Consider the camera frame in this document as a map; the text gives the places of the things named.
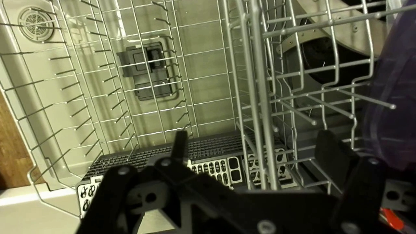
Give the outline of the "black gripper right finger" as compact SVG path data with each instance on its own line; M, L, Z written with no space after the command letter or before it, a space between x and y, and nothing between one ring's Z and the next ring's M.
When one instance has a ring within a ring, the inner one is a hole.
M338 234L377 234L380 208L387 182L385 163L371 156L361 156L333 131L318 134L315 158L341 191L331 217Z

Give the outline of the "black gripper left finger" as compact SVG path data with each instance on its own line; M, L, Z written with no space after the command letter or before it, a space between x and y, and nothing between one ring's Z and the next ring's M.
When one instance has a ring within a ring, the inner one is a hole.
M244 234L242 217L221 214L206 205L185 199L198 196L212 176L189 173L173 175L168 182L136 180L128 169L110 170L97 192L95 209L81 219L76 234L137 234L147 212L159 209L180 234Z

